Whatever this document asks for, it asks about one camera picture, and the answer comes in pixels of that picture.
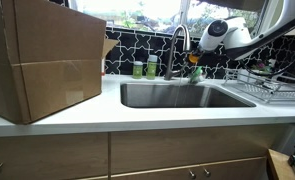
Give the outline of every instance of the cabinet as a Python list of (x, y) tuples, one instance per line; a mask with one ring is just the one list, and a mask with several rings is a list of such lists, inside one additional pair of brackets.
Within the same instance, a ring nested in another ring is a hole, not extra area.
[(112, 180), (258, 180), (266, 166), (262, 157), (183, 166), (112, 176)]
[(0, 137), (0, 179), (107, 176), (107, 133)]
[(286, 126), (257, 125), (111, 133), (111, 174), (262, 157)]

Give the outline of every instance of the kitchen faucet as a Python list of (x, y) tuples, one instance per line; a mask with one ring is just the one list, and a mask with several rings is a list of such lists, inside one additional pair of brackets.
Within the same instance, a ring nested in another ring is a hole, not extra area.
[(176, 38), (179, 34), (180, 31), (184, 32), (184, 45), (183, 45), (183, 51), (184, 52), (190, 52), (191, 51), (191, 43), (190, 43), (190, 35), (189, 31), (186, 25), (179, 25), (175, 29), (173, 38), (171, 40), (171, 45), (170, 45), (170, 51), (169, 51), (169, 59), (168, 59), (168, 64), (167, 64), (167, 71), (165, 74), (165, 80), (169, 81), (173, 76), (178, 75), (182, 69), (187, 65), (187, 62), (184, 63), (183, 67), (180, 70), (173, 71), (172, 66), (173, 66), (173, 54), (174, 54), (174, 46), (176, 42)]

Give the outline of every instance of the dish rack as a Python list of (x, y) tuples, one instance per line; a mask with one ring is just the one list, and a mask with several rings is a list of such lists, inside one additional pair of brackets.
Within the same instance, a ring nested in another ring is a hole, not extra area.
[(224, 86), (235, 88), (265, 103), (295, 104), (295, 78), (282, 75), (277, 77), (277, 79), (282, 78), (293, 82), (285, 83), (276, 78), (256, 76), (246, 70), (225, 70)]

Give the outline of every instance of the stainless steel sink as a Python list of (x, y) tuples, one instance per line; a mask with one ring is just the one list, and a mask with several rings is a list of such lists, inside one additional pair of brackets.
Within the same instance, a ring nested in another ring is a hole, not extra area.
[(255, 107), (255, 104), (219, 87), (126, 83), (121, 103), (132, 108), (227, 108)]

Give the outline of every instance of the tile backsplash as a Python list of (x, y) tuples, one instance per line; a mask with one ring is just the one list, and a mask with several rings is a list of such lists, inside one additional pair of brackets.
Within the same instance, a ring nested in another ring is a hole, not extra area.
[[(169, 49), (172, 35), (135, 31), (119, 28), (106, 28), (106, 38), (116, 39), (120, 42), (106, 56), (107, 74), (132, 74), (134, 61), (142, 61), (144, 64), (143, 75), (147, 71), (147, 58), (150, 54), (157, 55), (157, 76), (164, 76), (167, 69), (169, 58)], [(196, 48), (199, 38), (192, 38), (192, 47)], [(183, 64), (183, 58), (186, 53), (182, 52), (183, 38), (176, 40), (173, 69), (178, 70)], [(197, 66), (203, 66), (208, 78), (222, 79), (225, 76), (224, 68), (240, 68), (237, 61), (232, 61), (224, 56), (224, 48), (217, 48), (215, 54), (204, 55), (197, 63)], [(268, 45), (256, 50), (251, 56), (246, 58), (248, 65), (257, 60), (276, 59), (277, 66), (284, 68), (288, 63), (295, 59), (295, 36), (282, 36)], [(194, 70), (192, 66), (184, 69), (184, 76)], [(295, 64), (289, 69), (289, 72), (295, 75)]]
[(49, 0), (50, 2), (54, 2), (56, 4), (59, 4), (61, 6), (69, 6), (68, 0)]

